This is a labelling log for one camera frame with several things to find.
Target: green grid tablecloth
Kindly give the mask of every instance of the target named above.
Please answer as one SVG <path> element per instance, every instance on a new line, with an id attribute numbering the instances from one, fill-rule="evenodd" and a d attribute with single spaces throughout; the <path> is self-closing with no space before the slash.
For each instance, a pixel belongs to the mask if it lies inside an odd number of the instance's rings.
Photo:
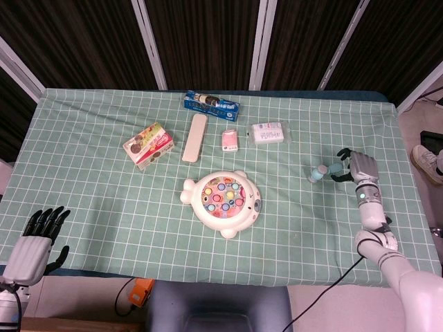
<path id="1" fill-rule="evenodd" d="M 68 244 L 65 268 L 184 282 L 330 283 L 358 258 L 355 184 L 307 177 L 350 147 L 377 159 L 399 249 L 416 268 L 440 272 L 393 105 L 224 97 L 240 102 L 238 121 L 209 116 L 201 156 L 190 164 L 181 154 L 195 112 L 183 108 L 183 94 L 47 89 L 0 205 L 0 260 L 34 211 L 64 205 L 71 215 L 51 259 Z M 293 143 L 246 146 L 248 123 L 278 120 L 289 123 Z M 140 172 L 122 144 L 154 121 L 176 147 Z M 226 129 L 239 131 L 236 153 L 222 152 Z M 263 206 L 252 227 L 226 240 L 179 196 L 186 178 L 236 169 L 257 185 Z M 368 261 L 345 282 L 384 284 Z"/>

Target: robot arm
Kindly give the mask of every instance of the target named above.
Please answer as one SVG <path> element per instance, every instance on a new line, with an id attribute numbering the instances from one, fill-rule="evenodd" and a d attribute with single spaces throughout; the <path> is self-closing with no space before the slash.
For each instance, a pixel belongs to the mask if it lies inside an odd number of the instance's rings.
<path id="1" fill-rule="evenodd" d="M 43 275 L 62 266 L 69 252 L 64 246 L 60 256 L 48 264 L 49 254 L 65 218 L 64 207 L 41 210 L 29 219 L 23 235 L 12 249 L 8 264 L 0 279 L 0 329 L 2 326 L 20 327 L 20 314 L 29 300 L 28 287 L 35 285 Z"/>
<path id="2" fill-rule="evenodd" d="M 390 231 L 378 186 L 375 159 L 343 149 L 342 160 L 350 158 L 350 173 L 332 178 L 337 182 L 354 181 L 364 230 L 357 233 L 355 245 L 363 257 L 378 265 L 389 286 L 400 298 L 406 318 L 406 332 L 437 332 L 443 326 L 443 279 L 432 273 L 416 271 L 397 251 L 398 243 Z"/>

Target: blue toothpaste box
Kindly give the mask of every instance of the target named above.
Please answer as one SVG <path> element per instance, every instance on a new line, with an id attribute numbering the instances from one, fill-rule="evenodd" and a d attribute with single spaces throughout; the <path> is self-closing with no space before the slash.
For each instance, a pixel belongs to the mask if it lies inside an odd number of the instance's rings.
<path id="1" fill-rule="evenodd" d="M 188 91 L 185 96 L 184 106 L 187 109 L 212 114 L 225 120 L 237 121 L 240 104 L 238 102 L 220 99 L 213 95 Z"/>

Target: person's foot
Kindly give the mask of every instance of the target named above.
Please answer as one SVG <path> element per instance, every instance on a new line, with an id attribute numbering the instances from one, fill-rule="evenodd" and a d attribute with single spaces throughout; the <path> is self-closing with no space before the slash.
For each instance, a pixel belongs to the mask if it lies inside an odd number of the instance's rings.
<path id="1" fill-rule="evenodd" d="M 410 154 L 410 161 L 423 171 L 434 185 L 443 185 L 443 176 L 437 173 L 437 156 L 423 145 L 417 145 Z"/>

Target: black curtain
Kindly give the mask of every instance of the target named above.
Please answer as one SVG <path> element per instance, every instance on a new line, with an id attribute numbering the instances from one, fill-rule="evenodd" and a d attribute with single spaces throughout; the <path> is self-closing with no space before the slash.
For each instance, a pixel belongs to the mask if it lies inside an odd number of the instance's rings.
<path id="1" fill-rule="evenodd" d="M 157 89 L 130 0 L 2 0 L 0 35 L 45 87 Z"/>
<path id="2" fill-rule="evenodd" d="M 248 89 L 260 0 L 145 3 L 169 89 Z"/>
<path id="3" fill-rule="evenodd" d="M 371 0 L 328 90 L 373 90 L 398 106 L 443 61 L 443 1 Z"/>
<path id="4" fill-rule="evenodd" d="M 36 103 L 0 68 L 0 158 L 15 161 Z"/>
<path id="5" fill-rule="evenodd" d="M 262 90 L 316 90 L 358 0 L 279 0 Z"/>

